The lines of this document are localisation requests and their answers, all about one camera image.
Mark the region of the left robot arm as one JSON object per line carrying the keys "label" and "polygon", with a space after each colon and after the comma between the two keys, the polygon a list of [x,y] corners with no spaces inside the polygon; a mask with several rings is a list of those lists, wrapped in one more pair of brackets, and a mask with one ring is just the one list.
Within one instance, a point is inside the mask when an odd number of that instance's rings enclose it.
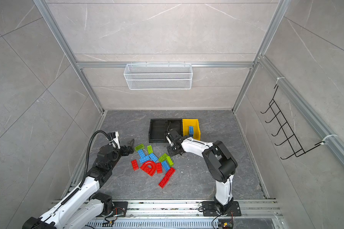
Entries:
{"label": "left robot arm", "polygon": [[112,196],[99,189],[112,175],[112,170],[123,156],[134,152],[132,139],[127,145],[110,143],[102,146],[85,181],[75,187],[53,208],[39,218],[31,217],[23,229],[81,229],[96,216],[108,217],[115,213]]}

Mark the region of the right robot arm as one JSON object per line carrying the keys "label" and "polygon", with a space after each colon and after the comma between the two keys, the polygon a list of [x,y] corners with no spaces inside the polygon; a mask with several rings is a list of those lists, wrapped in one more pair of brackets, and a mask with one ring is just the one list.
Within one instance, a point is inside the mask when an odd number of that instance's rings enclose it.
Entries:
{"label": "right robot arm", "polygon": [[204,159],[208,171],[216,180],[215,208],[219,214],[226,214],[233,204],[232,181],[238,167],[233,154],[221,141],[203,142],[190,136],[181,136],[175,130],[167,133],[168,155],[192,153]]}

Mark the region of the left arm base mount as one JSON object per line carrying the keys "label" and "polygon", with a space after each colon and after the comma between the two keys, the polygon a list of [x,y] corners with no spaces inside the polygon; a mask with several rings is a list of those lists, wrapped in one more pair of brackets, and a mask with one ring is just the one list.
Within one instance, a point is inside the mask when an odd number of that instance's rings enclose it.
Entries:
{"label": "left arm base mount", "polygon": [[125,217],[128,210],[127,201],[116,201],[106,205],[106,213],[103,213],[104,217]]}

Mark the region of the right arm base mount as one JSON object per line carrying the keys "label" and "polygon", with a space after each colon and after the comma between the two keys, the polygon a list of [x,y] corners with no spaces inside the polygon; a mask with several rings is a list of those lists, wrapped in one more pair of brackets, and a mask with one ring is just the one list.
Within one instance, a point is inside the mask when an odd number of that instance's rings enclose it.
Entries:
{"label": "right arm base mount", "polygon": [[231,200],[226,205],[221,205],[218,201],[203,201],[202,206],[198,208],[205,217],[212,216],[242,216],[239,203]]}

